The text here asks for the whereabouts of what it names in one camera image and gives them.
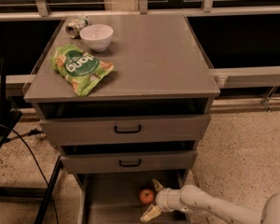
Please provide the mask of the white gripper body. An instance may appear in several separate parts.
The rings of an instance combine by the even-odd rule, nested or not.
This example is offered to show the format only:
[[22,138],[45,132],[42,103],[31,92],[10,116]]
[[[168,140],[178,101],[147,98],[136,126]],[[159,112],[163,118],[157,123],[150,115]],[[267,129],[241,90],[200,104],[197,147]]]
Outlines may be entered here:
[[181,190],[165,188],[158,192],[156,204],[162,212],[173,212],[183,207],[181,202]]

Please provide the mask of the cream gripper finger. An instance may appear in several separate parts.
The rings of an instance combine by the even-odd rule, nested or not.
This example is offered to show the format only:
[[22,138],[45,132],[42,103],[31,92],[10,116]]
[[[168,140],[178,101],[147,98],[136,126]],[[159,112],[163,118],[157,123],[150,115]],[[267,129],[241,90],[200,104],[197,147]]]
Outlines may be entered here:
[[158,217],[161,214],[161,209],[154,204],[151,204],[146,212],[140,217],[141,222],[149,222],[153,218]]
[[152,179],[152,182],[157,192],[160,192],[161,190],[164,189],[164,186],[157,179]]

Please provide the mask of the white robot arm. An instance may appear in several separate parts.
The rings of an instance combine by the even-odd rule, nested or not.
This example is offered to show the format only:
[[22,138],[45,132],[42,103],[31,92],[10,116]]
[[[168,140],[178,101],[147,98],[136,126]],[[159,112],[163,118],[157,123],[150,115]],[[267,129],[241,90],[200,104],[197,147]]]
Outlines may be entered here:
[[152,182],[157,191],[156,203],[151,204],[140,217],[141,222],[149,222],[162,212],[187,214],[204,211],[227,224],[280,224],[280,192],[275,193],[261,210],[257,210],[216,198],[193,185],[170,189],[156,179]]

